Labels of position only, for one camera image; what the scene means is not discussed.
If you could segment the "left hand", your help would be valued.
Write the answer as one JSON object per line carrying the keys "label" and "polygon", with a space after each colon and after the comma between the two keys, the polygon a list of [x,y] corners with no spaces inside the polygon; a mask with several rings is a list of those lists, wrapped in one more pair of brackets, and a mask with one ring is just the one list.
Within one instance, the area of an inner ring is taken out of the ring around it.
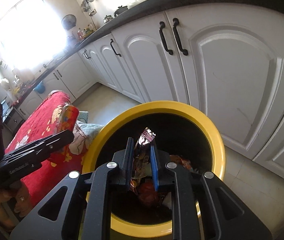
{"label": "left hand", "polygon": [[15,224],[4,209],[3,203],[8,202],[10,199],[14,199],[16,201],[13,211],[14,213],[19,214],[19,217],[21,218],[25,217],[33,208],[29,190],[23,182],[17,191],[0,189],[0,225],[5,230],[9,231],[15,227]]}

